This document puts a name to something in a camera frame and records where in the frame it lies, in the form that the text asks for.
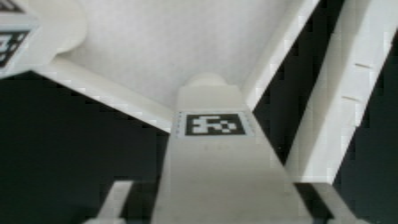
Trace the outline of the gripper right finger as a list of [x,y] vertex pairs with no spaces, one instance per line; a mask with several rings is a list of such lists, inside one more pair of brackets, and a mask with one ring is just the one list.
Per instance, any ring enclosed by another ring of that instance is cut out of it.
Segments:
[[355,216],[329,183],[300,182],[295,187],[311,214],[309,224],[371,224]]

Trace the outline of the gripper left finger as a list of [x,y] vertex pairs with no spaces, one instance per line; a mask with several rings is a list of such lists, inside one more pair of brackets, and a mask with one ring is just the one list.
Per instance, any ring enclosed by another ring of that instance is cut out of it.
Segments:
[[121,213],[124,209],[131,186],[131,181],[114,182],[98,215],[82,224],[126,224],[126,220],[121,217]]

